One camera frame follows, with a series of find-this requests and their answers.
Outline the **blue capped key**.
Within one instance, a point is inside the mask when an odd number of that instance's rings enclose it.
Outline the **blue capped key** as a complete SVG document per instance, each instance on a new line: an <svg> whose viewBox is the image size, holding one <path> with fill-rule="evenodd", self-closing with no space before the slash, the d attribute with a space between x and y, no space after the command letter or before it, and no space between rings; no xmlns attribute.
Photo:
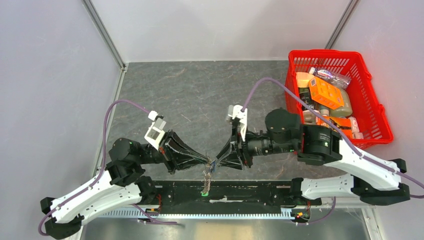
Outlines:
<svg viewBox="0 0 424 240"><path fill-rule="evenodd" d="M213 173L216 170L217 167L217 161L214 160L210 163L210 172Z"/></svg>

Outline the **leopard print wrist strap keyring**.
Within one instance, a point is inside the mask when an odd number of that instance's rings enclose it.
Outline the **leopard print wrist strap keyring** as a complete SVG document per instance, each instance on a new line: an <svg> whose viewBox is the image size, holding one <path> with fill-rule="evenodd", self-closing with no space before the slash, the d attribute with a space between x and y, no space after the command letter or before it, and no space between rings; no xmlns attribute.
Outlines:
<svg viewBox="0 0 424 240"><path fill-rule="evenodd" d="M212 173L210 172L211 162L213 160L211 157L207 157L207 163L205 164L205 168L203 171L203 190L201 193L209 193L210 187L211 187L211 179L212 179Z"/></svg>

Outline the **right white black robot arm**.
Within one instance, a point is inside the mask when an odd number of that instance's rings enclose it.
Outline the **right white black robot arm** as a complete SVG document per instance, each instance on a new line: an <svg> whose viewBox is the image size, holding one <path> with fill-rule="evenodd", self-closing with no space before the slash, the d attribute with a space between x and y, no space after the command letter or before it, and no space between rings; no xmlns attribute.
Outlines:
<svg viewBox="0 0 424 240"><path fill-rule="evenodd" d="M370 162L370 154L349 146L336 131L304 125L299 115L282 108L266 115L266 131L247 130L242 117L229 115L227 119L231 135L217 155L221 167L242 170L251 167L256 156L296 153L298 161L307 165L344 171L336 177L292 179L288 197L296 205L319 198L358 196L370 205L389 206L411 198L408 185L400 179L406 172L403 159Z"/></svg>

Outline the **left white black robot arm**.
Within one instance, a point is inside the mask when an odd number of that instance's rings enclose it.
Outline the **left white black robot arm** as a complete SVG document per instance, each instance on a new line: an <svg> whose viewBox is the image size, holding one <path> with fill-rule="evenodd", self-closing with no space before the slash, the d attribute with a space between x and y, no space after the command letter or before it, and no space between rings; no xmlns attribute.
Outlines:
<svg viewBox="0 0 424 240"><path fill-rule="evenodd" d="M76 234L99 215L127 205L149 205L158 191L143 165L164 164L169 173L209 162L207 156L185 144L172 130L151 130L146 144L128 138L117 139L109 150L110 162L103 161L97 175L72 192L45 197L40 207L45 214L38 230L42 236L62 240Z"/></svg>

